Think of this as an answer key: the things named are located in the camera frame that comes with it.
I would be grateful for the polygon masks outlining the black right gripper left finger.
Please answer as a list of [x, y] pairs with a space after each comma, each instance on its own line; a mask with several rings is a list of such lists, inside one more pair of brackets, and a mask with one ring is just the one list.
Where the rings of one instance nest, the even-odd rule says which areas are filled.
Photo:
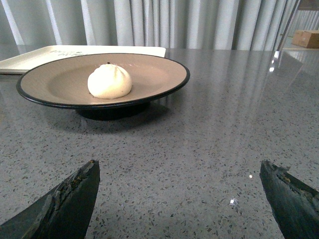
[[90, 160], [28, 208], [3, 223], [2, 239], [83, 239], [100, 183], [99, 162]]

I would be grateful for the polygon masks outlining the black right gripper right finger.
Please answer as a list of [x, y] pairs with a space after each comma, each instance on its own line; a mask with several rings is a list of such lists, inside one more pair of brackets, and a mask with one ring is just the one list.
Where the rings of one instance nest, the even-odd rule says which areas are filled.
[[269, 161], [260, 178], [274, 218], [286, 239], [319, 237], [319, 192]]

